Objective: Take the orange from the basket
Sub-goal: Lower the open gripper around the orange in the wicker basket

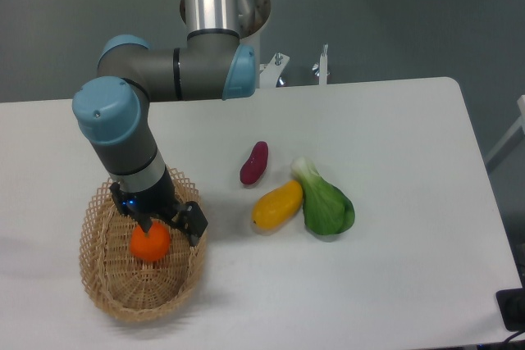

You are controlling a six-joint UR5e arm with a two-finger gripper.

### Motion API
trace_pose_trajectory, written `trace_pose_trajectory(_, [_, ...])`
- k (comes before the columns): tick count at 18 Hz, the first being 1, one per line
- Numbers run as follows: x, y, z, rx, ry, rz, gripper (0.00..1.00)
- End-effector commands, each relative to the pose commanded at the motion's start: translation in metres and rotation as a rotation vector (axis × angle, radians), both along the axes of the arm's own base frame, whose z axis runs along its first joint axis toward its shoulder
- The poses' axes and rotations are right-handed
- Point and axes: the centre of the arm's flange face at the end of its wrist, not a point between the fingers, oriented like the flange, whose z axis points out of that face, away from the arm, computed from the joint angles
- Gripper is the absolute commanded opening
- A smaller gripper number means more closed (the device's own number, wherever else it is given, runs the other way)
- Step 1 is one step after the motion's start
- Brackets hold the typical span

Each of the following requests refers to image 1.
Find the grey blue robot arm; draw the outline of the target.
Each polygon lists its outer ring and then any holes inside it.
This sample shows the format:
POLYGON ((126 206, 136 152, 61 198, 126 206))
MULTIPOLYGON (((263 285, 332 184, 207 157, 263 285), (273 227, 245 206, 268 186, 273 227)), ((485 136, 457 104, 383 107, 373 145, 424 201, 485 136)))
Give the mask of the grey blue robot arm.
POLYGON ((242 44, 238 0, 184 0, 184 48, 153 50, 134 35, 110 39, 95 79, 75 94, 72 110, 112 179, 114 205, 144 232, 162 220, 195 245, 207 228, 196 202, 179 202, 148 126, 153 102, 251 96, 259 66, 242 44))

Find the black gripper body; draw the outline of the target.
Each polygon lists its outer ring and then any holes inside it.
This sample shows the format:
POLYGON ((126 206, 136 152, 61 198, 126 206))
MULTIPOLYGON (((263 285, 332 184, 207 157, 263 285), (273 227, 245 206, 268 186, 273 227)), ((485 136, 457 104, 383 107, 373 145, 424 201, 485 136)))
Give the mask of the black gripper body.
POLYGON ((110 174, 112 201, 120 215, 131 217, 136 223, 138 214, 147 214, 171 227, 173 205, 181 203, 175 195, 175 186, 166 165, 151 164, 132 175, 110 174))

